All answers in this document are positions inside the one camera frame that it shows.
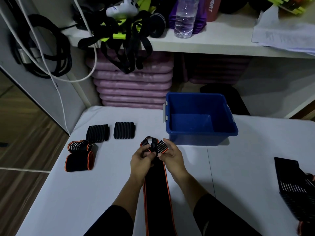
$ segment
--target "resistance band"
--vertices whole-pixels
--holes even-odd
[[[152,139],[149,152],[158,154],[168,150],[163,141],[159,142],[150,136],[140,146],[149,144],[148,139]],[[152,163],[154,165],[149,169],[143,184],[147,236],[177,236],[164,162],[155,157]]]

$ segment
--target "white shelf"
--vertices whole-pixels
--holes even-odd
[[[250,8],[244,8],[234,15],[219,14],[215,22],[208,22],[199,34],[189,39],[179,39],[174,31],[167,30],[162,38],[149,38],[153,50],[190,52],[226,55],[251,55],[288,58],[315,58],[304,53],[294,53],[270,47],[258,46],[251,42],[257,14]],[[87,31],[76,27],[64,31],[70,43],[77,46],[82,38],[89,37]]]

